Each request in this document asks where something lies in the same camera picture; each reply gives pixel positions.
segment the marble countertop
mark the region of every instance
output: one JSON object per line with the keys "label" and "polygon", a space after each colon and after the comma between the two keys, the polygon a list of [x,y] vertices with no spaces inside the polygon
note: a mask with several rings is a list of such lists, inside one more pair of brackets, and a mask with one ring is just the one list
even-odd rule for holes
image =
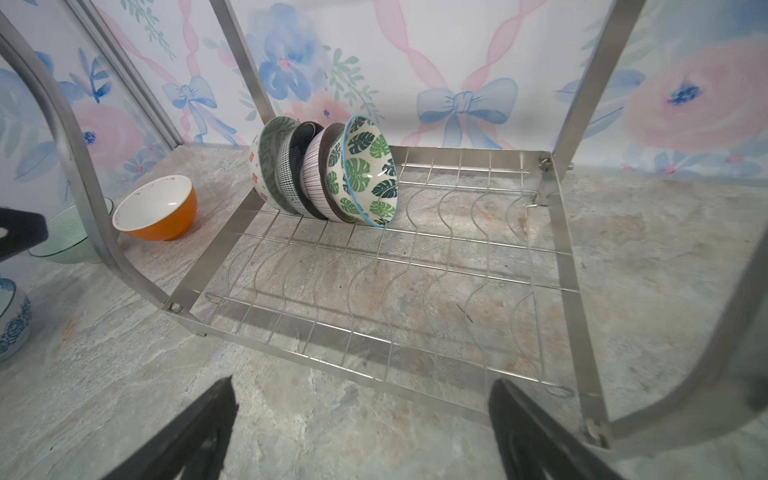
{"label": "marble countertop", "polygon": [[[198,220],[185,237],[120,239],[166,291],[251,188],[245,157],[179,147],[141,178],[185,174],[198,194]],[[693,365],[765,224],[768,191],[577,174],[564,189],[616,417],[660,398]],[[489,427],[192,335],[103,265],[38,263],[17,280],[33,320],[30,340],[0,363],[4,478],[98,478],[228,375],[240,411],[224,478],[503,477]],[[756,478],[768,467],[767,446],[758,421],[619,468],[628,478]]]}

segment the metal post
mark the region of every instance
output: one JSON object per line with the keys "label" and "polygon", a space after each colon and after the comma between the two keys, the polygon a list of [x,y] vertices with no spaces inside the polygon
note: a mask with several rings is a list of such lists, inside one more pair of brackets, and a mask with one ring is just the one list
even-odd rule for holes
{"label": "metal post", "polygon": [[612,423],[612,459],[714,439],[768,406],[768,230],[688,377],[662,400]]}
{"label": "metal post", "polygon": [[91,0],[64,0],[74,18],[101,51],[108,67],[122,80],[128,94],[134,99],[150,123],[157,129],[168,147],[173,150],[184,143],[165,110],[134,67],[120,42],[112,34]]}
{"label": "metal post", "polygon": [[275,118],[275,111],[272,109],[270,97],[266,94],[264,86],[259,77],[259,69],[253,63],[253,56],[250,54],[248,44],[245,42],[243,31],[240,29],[240,23],[232,9],[230,0],[210,0],[210,6],[213,7],[216,18],[219,20],[221,30],[227,43],[230,44],[232,56],[235,57],[237,67],[243,75],[245,85],[248,87],[253,104],[261,116],[261,121],[266,123]]}
{"label": "metal post", "polygon": [[98,256],[130,288],[162,307],[168,295],[120,251],[91,155],[69,102],[32,47],[1,12],[0,55],[22,78],[48,122],[85,232]]}
{"label": "metal post", "polygon": [[[592,115],[598,107],[608,80],[614,73],[644,4],[645,0],[614,0],[608,12],[600,40],[592,51],[587,70],[554,144],[552,163],[558,171],[560,181],[571,166],[576,149],[589,127]],[[536,197],[536,203],[540,205],[546,205],[547,194],[552,193],[543,191],[544,186],[542,182]]]}

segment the metal frame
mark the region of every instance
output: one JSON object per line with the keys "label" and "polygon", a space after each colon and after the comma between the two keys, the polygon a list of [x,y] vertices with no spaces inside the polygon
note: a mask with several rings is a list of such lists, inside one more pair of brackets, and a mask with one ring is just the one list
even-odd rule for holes
{"label": "metal frame", "polygon": [[134,99],[141,111],[149,118],[153,128],[173,150],[184,143],[174,123],[168,117],[160,102],[139,75],[120,42],[114,37],[104,19],[91,0],[64,0],[74,19],[80,24],[88,37],[101,50],[101,58],[108,67],[122,80],[128,94]]}
{"label": "metal frame", "polygon": [[[248,55],[231,5],[228,0],[211,0],[211,4],[235,53],[235,59],[243,72],[243,77],[246,78],[249,91],[261,108],[262,118],[268,120],[273,116],[273,112],[260,84],[256,67]],[[542,203],[549,202],[548,209],[556,242],[554,253],[557,255],[560,276],[558,288],[562,292],[568,337],[577,374],[586,433],[584,440],[593,445],[610,447],[616,456],[624,457],[659,452],[714,438],[754,419],[768,403],[766,388],[768,353],[764,349],[768,343],[768,232],[766,232],[743,279],[721,316],[708,347],[689,377],[674,392],[656,404],[610,424],[607,421],[597,366],[591,351],[587,321],[578,295],[578,280],[559,181],[571,163],[578,142],[599,102],[600,92],[607,84],[642,5],[641,0],[615,0],[584,80],[563,125],[554,155],[548,152],[501,154],[517,154],[520,157],[535,155],[540,160],[542,179],[538,196]],[[169,297],[139,273],[119,250],[115,232],[112,230],[106,208],[101,201],[101,188],[74,114],[45,66],[3,15],[0,15],[0,55],[18,72],[40,104],[61,152],[62,164],[88,236],[106,266],[128,286],[154,305],[175,316],[182,325],[195,333],[201,335],[210,333],[271,355],[337,374],[364,386],[424,402],[455,415],[462,415],[478,422],[488,421],[485,413],[456,406],[371,376],[364,376],[340,365],[323,363],[303,353],[290,352],[270,345],[268,342],[246,339],[194,318],[189,313],[189,308],[204,291],[214,271],[230,253],[238,236],[245,231],[263,202],[254,192],[246,197],[221,233],[214,238],[208,249]],[[435,152],[430,150],[432,149],[414,147],[406,149],[406,163],[425,166],[426,162],[419,161],[419,158],[431,158],[432,163],[428,168],[432,171]],[[449,150],[442,149],[441,155],[449,154]],[[483,155],[482,151],[480,153],[472,150],[463,152],[467,157]],[[458,171],[472,167],[469,164],[462,166],[459,163]],[[488,178],[492,170],[492,165],[487,167]],[[491,190],[490,183],[484,190]],[[352,328],[349,331],[350,338],[355,334],[353,330]],[[395,344],[394,339],[390,342],[391,345]]]}

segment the metal dish rack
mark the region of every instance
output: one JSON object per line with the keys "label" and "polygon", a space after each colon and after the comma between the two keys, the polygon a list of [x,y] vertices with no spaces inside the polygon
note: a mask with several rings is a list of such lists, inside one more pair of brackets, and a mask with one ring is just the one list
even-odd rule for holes
{"label": "metal dish rack", "polygon": [[[274,112],[233,9],[210,3],[266,123]],[[104,264],[190,331],[478,422],[490,382],[510,379],[618,457],[722,435],[768,404],[764,235],[689,377],[646,409],[607,416],[560,179],[643,4],[611,6],[553,153],[393,147],[400,211],[384,229],[292,217],[252,190],[171,295],[120,251],[77,120],[4,15],[0,54],[43,111]]]}

